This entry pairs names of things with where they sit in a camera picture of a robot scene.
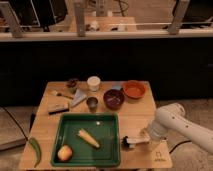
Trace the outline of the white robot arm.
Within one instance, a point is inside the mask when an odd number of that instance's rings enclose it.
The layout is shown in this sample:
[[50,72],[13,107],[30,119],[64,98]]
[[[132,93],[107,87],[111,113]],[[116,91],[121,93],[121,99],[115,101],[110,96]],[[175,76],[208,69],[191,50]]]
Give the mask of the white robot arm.
[[179,103],[161,106],[141,133],[147,140],[160,141],[169,130],[174,130],[213,155],[213,130],[187,120],[184,115],[185,109]]

